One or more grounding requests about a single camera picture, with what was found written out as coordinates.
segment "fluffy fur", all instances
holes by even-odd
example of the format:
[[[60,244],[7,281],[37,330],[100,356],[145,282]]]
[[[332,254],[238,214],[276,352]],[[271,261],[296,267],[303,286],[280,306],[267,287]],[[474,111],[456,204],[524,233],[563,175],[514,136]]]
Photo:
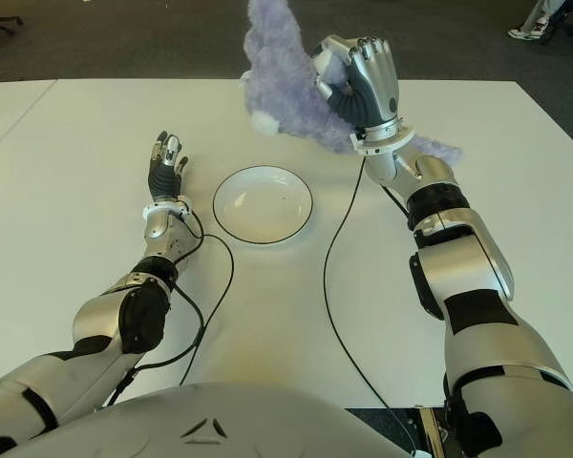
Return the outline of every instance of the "fluffy fur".
[[[335,153],[354,153],[354,128],[339,117],[314,85],[316,71],[304,50],[301,31],[287,0],[250,0],[251,29],[244,51],[251,71],[244,74],[246,107],[255,127],[266,134],[312,137]],[[324,74],[328,83],[347,85],[344,65],[333,58]],[[423,152],[456,164],[462,152],[416,136]]]

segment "white table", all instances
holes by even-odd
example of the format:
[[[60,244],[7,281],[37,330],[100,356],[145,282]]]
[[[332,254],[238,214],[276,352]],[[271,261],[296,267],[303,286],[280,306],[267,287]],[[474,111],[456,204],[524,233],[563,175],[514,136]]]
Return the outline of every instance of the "white table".
[[[0,140],[54,81],[0,83]]]
[[[514,307],[573,381],[573,141],[510,82],[403,81],[401,112],[423,135],[465,149],[456,174],[511,263]],[[78,307],[138,260],[150,147],[163,129],[191,157],[187,194],[206,230],[236,259],[190,381],[287,385],[340,406],[379,406],[331,333],[321,286],[361,158],[256,134],[237,82],[224,80],[60,80],[0,142],[0,375],[69,349]],[[257,164],[295,172],[314,198],[308,226],[276,245],[232,239],[212,216],[223,178]],[[443,400],[444,325],[418,303],[413,252],[403,216],[364,177],[331,258],[329,295],[352,354],[394,406]],[[180,285],[207,314],[227,273],[210,239]],[[175,295],[164,341],[145,361],[180,351],[195,327]],[[123,399],[175,384],[186,363],[140,374]]]

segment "black cable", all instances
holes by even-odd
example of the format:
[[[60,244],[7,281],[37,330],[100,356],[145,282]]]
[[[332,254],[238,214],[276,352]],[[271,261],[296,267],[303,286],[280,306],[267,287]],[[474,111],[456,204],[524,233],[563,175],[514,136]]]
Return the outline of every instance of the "black cable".
[[[401,204],[401,202],[399,200],[397,200],[397,198],[394,196],[394,194],[391,192],[391,190],[389,188],[387,188],[386,186],[382,186],[382,189],[384,190],[384,192],[386,194],[389,195],[389,197],[393,200],[394,204],[399,207],[399,210],[401,210],[403,212],[403,214],[406,216],[406,218],[409,216],[408,215],[408,211],[405,209],[405,207]]]
[[[339,236],[340,232],[342,231],[342,227],[344,227],[344,223],[346,222],[346,219],[348,218],[350,211],[352,210],[352,205],[354,204],[356,194],[359,190],[359,185],[361,184],[361,176],[363,176],[363,168],[364,167],[365,167],[365,159],[363,158],[363,160],[361,162],[361,169],[359,170],[359,175],[358,175],[358,178],[356,179],[356,184],[354,185],[354,192],[352,193],[352,198],[350,199],[350,205],[348,206],[348,210],[346,211],[346,214],[342,218],[342,222],[340,222],[340,225],[338,226],[337,231],[335,231],[335,235],[333,235],[333,239],[331,240],[331,243],[329,244],[329,249],[327,250],[327,255],[325,256],[325,264],[323,266],[323,294],[325,296],[325,308],[327,309],[327,314],[329,315],[329,322],[331,324],[331,327],[333,328],[333,333],[335,334],[337,341],[342,346],[344,353],[346,353],[346,356],[348,356],[348,359],[350,360],[350,362],[352,363],[352,365],[354,366],[356,371],[359,373],[359,375],[361,376],[361,378],[363,379],[365,384],[369,387],[371,392],[378,399],[378,401],[380,401],[380,403],[382,403],[382,405],[389,411],[389,413],[391,413],[392,417],[396,420],[397,423],[399,423],[401,428],[405,431],[408,438],[410,439],[410,442],[412,442],[412,453],[414,453],[416,450],[416,444],[414,442],[414,438],[412,437],[412,434],[410,434],[410,432],[407,430],[405,425],[403,425],[401,420],[399,420],[399,418],[395,415],[395,413],[393,412],[393,409],[387,404],[386,401],[384,401],[382,396],[380,396],[380,393],[378,393],[378,391],[373,387],[371,382],[368,380],[368,378],[363,373],[363,370],[361,370],[359,365],[356,363],[356,361],[354,360],[354,358],[350,354],[348,348],[346,347],[346,344],[344,343],[344,341],[342,340],[342,337],[340,336],[339,331],[337,330],[337,327],[335,325],[335,321],[333,320],[333,316],[331,315],[331,309],[329,308],[329,298],[327,295],[327,266],[329,264],[329,255],[331,254],[331,249],[333,248],[333,244],[337,240],[337,236]]]
[[[202,246],[203,243],[203,232],[202,232],[202,236],[200,237],[200,241],[198,242],[197,245],[195,245],[191,250],[187,251],[184,255],[182,255],[180,258],[177,258],[174,261],[174,265],[179,264],[180,262],[183,262],[185,258],[188,258],[189,256],[191,256],[193,253],[195,253],[196,251],[198,251],[200,249],[200,247]]]
[[[125,388],[127,388],[134,381],[134,378],[136,377],[137,374],[138,373],[136,372],[135,367],[132,367],[130,370],[127,371],[125,377],[123,377],[123,379],[118,383],[117,387],[115,388],[113,396],[111,396],[111,399],[108,401],[108,403],[106,403],[107,407],[112,406],[117,401],[117,398],[121,395],[123,391],[125,391]]]
[[[189,231],[189,234],[191,234],[193,237],[195,237],[196,239],[201,239],[203,238],[203,226],[202,226],[202,222],[200,221],[200,219],[198,218],[198,216],[196,215],[196,213],[194,211],[191,211],[191,215],[193,215],[193,218],[195,218],[195,221],[198,224],[198,227],[200,228],[200,234],[196,235],[191,228],[189,227],[189,225],[187,223],[185,223],[185,227],[187,228],[187,230]]]
[[[214,236],[212,234],[205,234],[204,237],[216,239],[220,243],[223,244],[223,246],[227,250],[227,253],[229,254],[229,260],[231,261],[231,271],[229,273],[229,281],[227,282],[227,286],[225,287],[223,293],[221,294],[221,297],[217,301],[217,304],[212,309],[212,312],[210,313],[210,316],[208,317],[208,320],[206,321],[206,324],[203,327],[203,331],[202,331],[202,334],[200,335],[198,345],[196,345],[195,350],[193,351],[193,355],[191,356],[191,360],[189,361],[189,365],[187,366],[186,370],[184,371],[184,375],[182,375],[182,378],[180,379],[179,385],[182,385],[184,383],[185,379],[189,375],[189,372],[191,371],[191,367],[193,366],[193,362],[195,361],[195,357],[198,354],[198,350],[200,349],[200,346],[202,344],[203,336],[205,335],[206,330],[208,329],[208,326],[210,325],[210,322],[212,321],[212,318],[215,316],[215,314],[217,313],[217,310],[219,310],[219,307],[223,303],[223,299],[225,299],[225,296],[227,295],[227,292],[229,291],[229,288],[231,287],[231,283],[233,282],[233,277],[234,277],[234,272],[235,272],[235,262],[233,260],[233,253],[231,252],[231,248],[229,248],[229,245],[227,245],[227,243],[225,243],[225,241],[223,239],[221,239],[220,237]]]

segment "sneaker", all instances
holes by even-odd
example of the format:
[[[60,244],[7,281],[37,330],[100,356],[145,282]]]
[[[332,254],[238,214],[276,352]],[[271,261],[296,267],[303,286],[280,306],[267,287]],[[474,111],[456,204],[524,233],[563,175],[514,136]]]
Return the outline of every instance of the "sneaker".
[[[517,40],[533,40],[534,38],[531,37],[531,34],[527,31],[522,31],[522,29],[512,29],[507,31],[507,34],[512,38],[516,38]]]
[[[545,33],[545,29],[547,29],[547,24],[549,21],[547,17],[540,17],[537,20],[537,24],[535,24],[535,28],[531,31],[531,38],[534,40],[538,40],[541,36]]]

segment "robot forearm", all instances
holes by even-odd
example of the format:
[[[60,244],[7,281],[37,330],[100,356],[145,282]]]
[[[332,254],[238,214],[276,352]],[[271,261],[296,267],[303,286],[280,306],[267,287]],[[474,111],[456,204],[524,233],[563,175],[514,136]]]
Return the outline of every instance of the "robot forearm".
[[[184,223],[188,206],[176,196],[153,196],[155,203],[144,210],[143,258],[80,308],[74,348],[38,356],[0,379],[0,453],[100,408],[127,371],[160,343],[179,275],[176,262],[197,240]]]
[[[394,160],[394,179],[382,179],[383,160]],[[368,161],[370,176],[407,202],[416,290],[446,323],[444,388],[463,451],[573,456],[573,386],[545,340],[511,308],[511,270],[450,167],[410,145]]]

